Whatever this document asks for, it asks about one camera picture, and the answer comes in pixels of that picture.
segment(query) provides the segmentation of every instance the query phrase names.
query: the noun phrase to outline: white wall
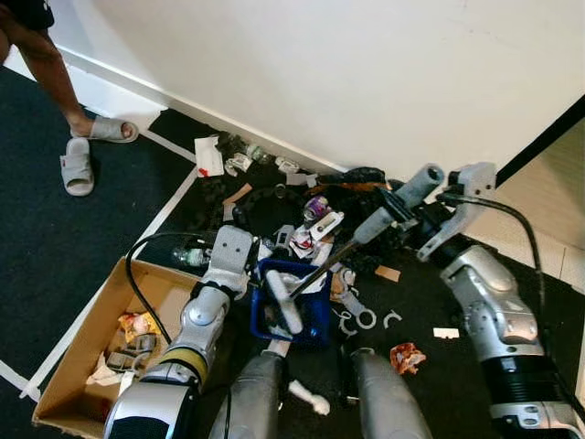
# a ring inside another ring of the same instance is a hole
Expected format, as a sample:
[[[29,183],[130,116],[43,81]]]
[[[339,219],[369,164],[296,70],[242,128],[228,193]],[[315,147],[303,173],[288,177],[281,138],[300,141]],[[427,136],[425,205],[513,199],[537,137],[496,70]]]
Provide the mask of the white wall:
[[[327,158],[503,166],[584,92],[581,0],[53,0],[53,38]]]

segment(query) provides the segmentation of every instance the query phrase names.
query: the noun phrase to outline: open cardboard box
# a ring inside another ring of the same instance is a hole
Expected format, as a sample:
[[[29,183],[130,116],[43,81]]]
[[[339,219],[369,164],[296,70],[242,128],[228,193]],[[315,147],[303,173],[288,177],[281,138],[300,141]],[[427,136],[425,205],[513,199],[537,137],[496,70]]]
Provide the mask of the open cardboard box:
[[[119,385],[86,385],[98,357],[116,339],[118,317],[145,310],[133,293],[120,259],[106,281],[93,308],[69,346],[57,371],[33,413],[34,424],[59,428],[62,432],[101,439],[105,419],[118,397]],[[180,329],[179,317],[197,278],[148,262],[134,261],[133,273],[146,299],[160,316],[171,337]],[[165,341],[158,338],[162,351]]]

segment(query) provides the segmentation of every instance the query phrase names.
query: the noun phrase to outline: blue plastic bin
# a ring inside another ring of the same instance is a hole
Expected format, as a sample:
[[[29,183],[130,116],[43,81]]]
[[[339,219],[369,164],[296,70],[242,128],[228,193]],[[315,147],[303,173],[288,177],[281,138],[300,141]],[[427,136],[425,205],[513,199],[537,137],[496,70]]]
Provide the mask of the blue plastic bin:
[[[280,273],[290,273],[295,276],[305,277],[312,273],[318,267],[296,262],[277,261],[273,259],[263,259],[258,263],[257,270],[260,277],[269,270],[276,270]],[[324,346],[329,343],[329,315],[331,306],[329,304],[329,291],[331,290],[331,272],[327,273],[324,287],[318,293],[300,294],[295,303],[303,319],[303,331],[292,336],[292,338],[281,337],[269,332],[266,325],[266,315],[264,307],[266,305],[276,305],[277,302],[268,289],[254,288],[252,292],[250,331],[253,335],[260,338],[287,340],[293,343],[304,343],[309,345]]]

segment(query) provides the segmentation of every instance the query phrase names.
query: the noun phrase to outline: black wire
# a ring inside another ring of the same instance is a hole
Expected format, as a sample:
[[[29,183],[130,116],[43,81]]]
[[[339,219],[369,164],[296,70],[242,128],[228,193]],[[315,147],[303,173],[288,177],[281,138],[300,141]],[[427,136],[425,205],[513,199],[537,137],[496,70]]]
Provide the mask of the black wire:
[[[226,425],[223,430],[223,439],[229,437],[229,418],[231,418],[231,388],[228,387],[228,406],[226,407]]]
[[[450,193],[442,193],[437,196],[439,201],[451,201],[451,202],[459,202],[459,203],[469,203],[469,204],[476,204],[479,206],[484,206],[490,209],[496,209],[507,213],[508,215],[513,216],[516,218],[524,227],[528,240],[530,241],[530,248],[532,250],[532,258],[534,259],[534,267],[538,277],[538,292],[540,297],[539,308],[537,313],[537,325],[538,331],[541,334],[543,347],[545,349],[545,355],[552,364],[555,366],[555,378],[557,383],[563,392],[564,396],[569,401],[570,406],[573,408],[580,419],[585,423],[585,408],[580,403],[579,399],[575,396],[575,393],[569,389],[569,385],[563,379],[563,377],[558,372],[558,368],[556,367],[555,360],[552,358],[551,354],[551,341],[550,337],[548,336],[548,326],[544,320],[544,313],[545,313],[545,304],[546,304],[546,297],[545,297],[545,276],[542,273],[542,267],[540,264],[540,254],[538,253],[538,246],[537,246],[537,239],[534,235],[534,231],[528,219],[522,215],[516,209],[507,206],[506,204],[498,203],[497,201],[492,201],[491,199],[479,198],[479,197],[468,197],[465,195],[456,195]]]
[[[534,260],[534,269],[535,272],[537,273],[537,279],[538,279],[538,297],[539,297],[539,302],[538,302],[538,310],[537,310],[537,323],[539,325],[541,325],[542,322],[544,322],[544,310],[545,310],[545,305],[546,305],[546,295],[545,295],[545,276],[542,273],[542,265],[540,263],[540,253],[538,253],[538,245],[537,245],[537,238],[534,235],[534,231],[532,230],[532,226],[530,225],[530,222],[528,222],[528,219],[522,215],[522,213],[520,213],[519,211],[517,211],[514,208],[511,208],[510,206],[507,206],[506,204],[502,204],[502,203],[498,203],[497,201],[492,201],[491,199],[486,199],[486,198],[479,198],[479,197],[468,197],[465,195],[456,195],[456,194],[449,194],[449,193],[443,193],[437,196],[437,199],[439,201],[457,201],[457,202],[461,202],[461,203],[468,203],[468,204],[477,204],[479,206],[484,206],[490,209],[496,209],[496,210],[500,210],[504,213],[507,213],[508,215],[511,215],[512,217],[516,218],[520,224],[522,224],[522,227],[524,228],[526,235],[528,237],[528,240],[530,241],[530,248],[532,250],[532,259]]]
[[[201,234],[194,233],[194,232],[188,232],[188,231],[166,231],[166,232],[155,233],[153,235],[149,235],[146,238],[143,238],[143,239],[139,240],[138,242],[136,242],[132,246],[132,248],[128,251],[128,253],[126,254],[126,267],[125,268],[126,268],[126,277],[128,278],[128,282],[130,283],[130,286],[132,287],[134,293],[136,294],[136,297],[138,297],[138,300],[140,300],[141,304],[143,304],[144,308],[146,308],[146,311],[148,311],[148,313],[153,317],[153,320],[158,325],[158,328],[161,330],[161,334],[165,338],[166,343],[168,343],[170,345],[171,341],[173,341],[173,340],[168,335],[168,332],[166,332],[165,326],[163,325],[163,322],[161,322],[161,319],[158,317],[158,315],[154,311],[154,308],[148,303],[148,300],[146,300],[146,297],[144,297],[144,295],[140,291],[140,288],[138,288],[138,284],[134,280],[134,276],[132,273],[132,257],[136,253],[136,251],[149,241],[153,241],[153,240],[156,240],[158,238],[163,238],[163,237],[167,237],[167,236],[192,236],[192,237],[200,238]]]

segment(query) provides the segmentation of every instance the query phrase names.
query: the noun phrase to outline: gray slipper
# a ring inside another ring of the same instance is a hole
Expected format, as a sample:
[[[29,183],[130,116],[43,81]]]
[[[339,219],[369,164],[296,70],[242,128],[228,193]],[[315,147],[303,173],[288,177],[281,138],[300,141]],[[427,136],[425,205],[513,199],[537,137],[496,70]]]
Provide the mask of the gray slipper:
[[[85,197],[93,190],[93,172],[90,164],[90,143],[76,137],[67,142],[65,155],[61,159],[63,186],[73,197]]]
[[[122,125],[125,123],[132,127],[133,134],[130,137],[124,137],[122,135]],[[71,130],[71,136],[85,137],[75,133],[73,130]],[[89,140],[105,140],[106,142],[114,142],[116,144],[128,144],[136,140],[137,137],[138,126],[135,123],[97,116],[95,121],[93,121],[90,135],[85,138]]]

